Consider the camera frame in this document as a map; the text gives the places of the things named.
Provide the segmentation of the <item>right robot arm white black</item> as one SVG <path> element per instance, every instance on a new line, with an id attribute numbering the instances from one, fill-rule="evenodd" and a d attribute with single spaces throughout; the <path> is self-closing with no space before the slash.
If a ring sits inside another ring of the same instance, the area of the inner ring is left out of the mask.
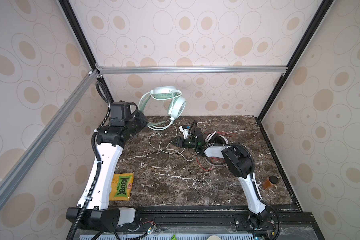
<path id="1" fill-rule="evenodd" d="M 247 199 L 249 221 L 253 229 L 261 229 L 270 216 L 270 205 L 263 201 L 255 178 L 255 161 L 250 150 L 240 143 L 229 143 L 216 131 L 204 138 L 199 128 L 188 136 L 176 137 L 171 144 L 195 150 L 197 156 L 224 159 L 230 173 L 238 178 Z"/>

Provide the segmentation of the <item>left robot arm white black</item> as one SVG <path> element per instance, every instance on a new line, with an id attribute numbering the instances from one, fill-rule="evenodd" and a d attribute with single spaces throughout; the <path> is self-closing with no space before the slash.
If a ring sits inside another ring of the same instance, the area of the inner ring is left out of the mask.
<path id="1" fill-rule="evenodd" d="M 91 144 L 95 160 L 88 183 L 77 205 L 66 212 L 66 219 L 72 223 L 69 240 L 78 229 L 114 232 L 135 221 L 136 209 L 109 206 L 115 168 L 125 144 L 148 123 L 139 109 L 131 111 L 131 107 L 137 105 L 124 101 L 109 104 L 105 117 L 109 124 L 102 123 L 94 130 Z"/>

